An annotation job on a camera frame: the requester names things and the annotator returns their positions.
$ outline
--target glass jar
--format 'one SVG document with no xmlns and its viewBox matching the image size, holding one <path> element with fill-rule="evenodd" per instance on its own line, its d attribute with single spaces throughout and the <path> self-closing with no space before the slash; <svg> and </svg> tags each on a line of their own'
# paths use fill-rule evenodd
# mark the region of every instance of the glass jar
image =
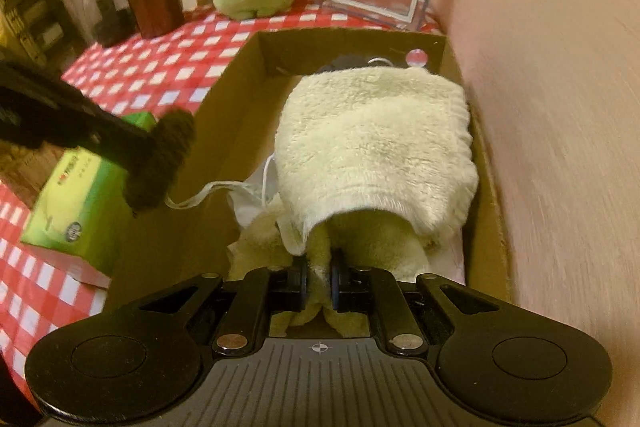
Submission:
<svg viewBox="0 0 640 427">
<path fill-rule="evenodd" d="M 82 0 L 84 15 L 98 44 L 109 48 L 136 31 L 127 0 Z"/>
</svg>

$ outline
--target red and white checkered tablecloth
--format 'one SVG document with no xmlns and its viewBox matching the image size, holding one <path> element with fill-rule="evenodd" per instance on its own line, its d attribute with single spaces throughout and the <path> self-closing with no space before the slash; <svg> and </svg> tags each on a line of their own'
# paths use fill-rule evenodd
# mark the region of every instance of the red and white checkered tablecloth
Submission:
<svg viewBox="0 0 640 427">
<path fill-rule="evenodd" d="M 198 9 L 178 30 L 153 40 L 133 36 L 102 49 L 94 44 L 65 73 L 102 108 L 114 114 L 142 110 L 160 115 L 172 105 L 195 111 L 226 65 L 258 30 L 382 26 L 296 0 L 286 14 L 232 22 Z M 423 31 L 438 33 L 428 13 Z M 28 210 L 0 185 L 0 348 L 18 387 L 30 397 L 24 362 L 31 347 L 56 328 L 102 310 L 106 292 L 76 282 L 44 263 L 19 242 Z"/>
</svg>

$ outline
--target basket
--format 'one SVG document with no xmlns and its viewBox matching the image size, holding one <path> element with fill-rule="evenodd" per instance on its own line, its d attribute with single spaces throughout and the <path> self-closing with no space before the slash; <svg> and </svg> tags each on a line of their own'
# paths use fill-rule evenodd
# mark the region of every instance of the basket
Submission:
<svg viewBox="0 0 640 427">
<path fill-rule="evenodd" d="M 0 140 L 0 181 L 31 210 L 63 152 L 49 144 L 34 151 Z"/>
<path fill-rule="evenodd" d="M 60 74 L 86 43 L 62 0 L 0 0 L 7 31 L 37 65 Z"/>
</svg>

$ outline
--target circular pad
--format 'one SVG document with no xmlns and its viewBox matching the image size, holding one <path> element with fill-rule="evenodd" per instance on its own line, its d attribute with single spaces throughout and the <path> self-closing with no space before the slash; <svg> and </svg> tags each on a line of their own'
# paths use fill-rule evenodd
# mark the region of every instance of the circular pad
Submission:
<svg viewBox="0 0 640 427">
<path fill-rule="evenodd" d="M 588 415 L 611 382 L 609 357 L 594 339 L 524 311 L 470 315 L 443 344 L 437 372 L 466 406 L 498 423 Z"/>
<path fill-rule="evenodd" d="M 120 310 L 44 337 L 25 374 L 47 414 L 113 425 L 171 407 L 193 387 L 200 367 L 198 346 L 173 317 Z"/>
<path fill-rule="evenodd" d="M 544 339 L 519 337 L 501 342 L 494 349 L 494 362 L 512 377 L 543 380 L 558 375 L 566 366 L 561 347 Z"/>
<path fill-rule="evenodd" d="M 117 378 L 132 373 L 146 359 L 142 343 L 128 337 L 109 335 L 83 342 L 71 355 L 80 373 L 92 378 Z"/>
</svg>

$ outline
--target brown box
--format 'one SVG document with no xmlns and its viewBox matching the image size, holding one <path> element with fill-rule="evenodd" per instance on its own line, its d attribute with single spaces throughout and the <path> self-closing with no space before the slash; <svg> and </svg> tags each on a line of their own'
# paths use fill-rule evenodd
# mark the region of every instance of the brown box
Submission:
<svg viewBox="0 0 640 427">
<path fill-rule="evenodd" d="M 196 115 L 197 140 L 171 191 L 182 201 L 212 180 L 244 180 L 273 152 L 280 111 L 301 75 L 343 54 L 400 63 L 416 48 L 431 72 L 462 82 L 446 37 L 343 28 L 295 29 L 254 35 L 211 87 Z M 472 107 L 473 154 L 479 190 L 463 229 L 471 287 L 511 299 L 509 252 L 479 115 Z M 225 274 L 227 245 L 238 227 L 224 192 L 190 210 L 167 207 L 139 216 L 124 235 L 107 308 L 204 272 Z"/>
</svg>

